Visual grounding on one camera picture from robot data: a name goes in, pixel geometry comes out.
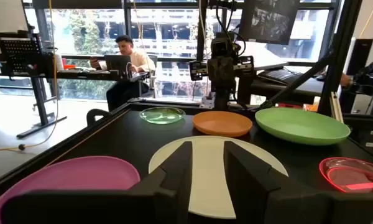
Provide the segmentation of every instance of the man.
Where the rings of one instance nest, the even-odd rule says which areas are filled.
[[[148,55],[140,50],[134,49],[132,39],[128,35],[122,35],[116,38],[121,55],[130,55],[131,71],[133,72],[153,72],[155,70],[154,62]],[[105,62],[99,62],[96,58],[90,59],[90,64],[98,70],[107,70]],[[142,93],[146,93],[149,87],[146,83],[141,86]],[[139,96],[139,82],[117,82],[106,92],[109,111],[115,110],[131,98]]]

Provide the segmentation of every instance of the pink plate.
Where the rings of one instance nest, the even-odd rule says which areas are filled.
[[[127,190],[139,181],[136,168],[115,157],[70,159],[19,181],[0,197],[0,209],[11,197],[31,190]]]

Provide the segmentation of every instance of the black stand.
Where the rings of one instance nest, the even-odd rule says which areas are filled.
[[[47,114],[44,103],[56,99],[57,96],[47,99],[44,84],[40,78],[40,76],[51,76],[55,65],[52,62],[52,56],[42,52],[40,37],[37,34],[30,34],[25,31],[0,33],[0,50],[2,52],[2,58],[0,58],[1,73],[8,75],[10,78],[20,73],[24,74],[24,77],[30,77],[36,98],[34,106],[39,111],[40,123],[17,135],[18,139],[22,139],[55,123],[55,114]]]

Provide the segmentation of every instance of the red light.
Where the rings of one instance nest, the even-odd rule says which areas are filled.
[[[346,185],[349,190],[362,190],[362,189],[373,189],[373,183],[363,183],[363,184],[349,184]]]

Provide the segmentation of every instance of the orange plate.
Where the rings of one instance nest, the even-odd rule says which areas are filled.
[[[247,134],[253,122],[245,116],[225,111],[208,111],[193,117],[194,127],[205,134],[239,137]]]

